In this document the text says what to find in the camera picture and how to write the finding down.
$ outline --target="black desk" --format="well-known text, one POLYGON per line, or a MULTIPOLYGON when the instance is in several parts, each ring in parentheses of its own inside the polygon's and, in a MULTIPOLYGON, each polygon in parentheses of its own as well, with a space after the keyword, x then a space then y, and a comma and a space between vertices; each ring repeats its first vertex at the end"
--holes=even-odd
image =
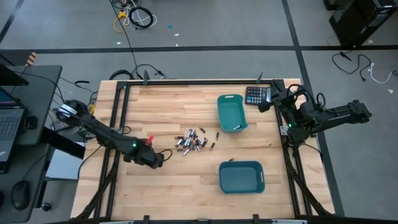
MULTIPOLYGON (((23 71, 24 68, 10 67, 15 71, 23 71)), ((25 72, 58 83, 61 71, 61 66, 51 65, 29 67, 25 72)), ((27 107, 28 116, 37 117, 38 127, 35 130, 25 130, 21 133, 18 139, 19 144, 33 145, 16 146, 12 152, 8 172, 0 174, 0 191, 4 193, 4 203, 0 208, 0 223, 27 222, 32 214, 32 209, 40 207, 46 186, 45 173, 53 151, 52 146, 80 158, 83 158, 84 155, 83 147, 44 127, 55 91, 54 84, 42 78, 28 75, 23 77, 29 81, 29 86, 17 86, 12 95, 21 99, 22 104, 27 107), (30 204, 26 209, 18 211, 11 205, 11 188, 45 154, 47 156, 36 163, 25 177, 25 180, 30 182, 30 204)), ((7 86, 4 89, 11 91, 13 87, 7 86)))

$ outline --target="computer mouse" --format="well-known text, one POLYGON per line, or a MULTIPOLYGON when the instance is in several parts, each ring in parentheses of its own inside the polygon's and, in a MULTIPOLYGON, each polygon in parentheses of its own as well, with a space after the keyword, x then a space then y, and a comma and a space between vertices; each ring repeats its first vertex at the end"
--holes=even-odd
POLYGON ((0 208, 2 206, 3 201, 4 201, 4 194, 0 192, 0 208))
POLYGON ((29 182, 21 180, 11 189, 11 204, 16 210, 25 209, 30 202, 29 182))

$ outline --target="calculator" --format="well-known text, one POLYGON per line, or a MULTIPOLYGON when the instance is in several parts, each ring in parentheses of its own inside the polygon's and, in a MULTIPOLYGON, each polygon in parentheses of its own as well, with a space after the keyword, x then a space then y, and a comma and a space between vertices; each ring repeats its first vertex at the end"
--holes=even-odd
POLYGON ((244 99, 247 105, 258 105, 259 103, 266 100, 271 102, 271 88, 264 87, 247 87, 246 97, 244 99))

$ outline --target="laptop keyboard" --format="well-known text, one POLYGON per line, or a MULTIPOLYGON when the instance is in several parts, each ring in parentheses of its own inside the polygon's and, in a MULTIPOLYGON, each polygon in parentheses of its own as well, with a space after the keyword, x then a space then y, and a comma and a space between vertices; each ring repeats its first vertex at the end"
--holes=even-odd
POLYGON ((10 140, 14 137, 20 118, 20 116, 0 115, 0 140, 10 140))

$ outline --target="laptop screen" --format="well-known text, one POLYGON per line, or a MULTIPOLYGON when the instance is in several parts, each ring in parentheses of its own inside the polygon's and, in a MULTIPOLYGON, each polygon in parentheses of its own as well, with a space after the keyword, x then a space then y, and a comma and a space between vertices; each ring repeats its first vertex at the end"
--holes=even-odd
POLYGON ((3 89, 0 88, 0 106, 18 105, 3 89))

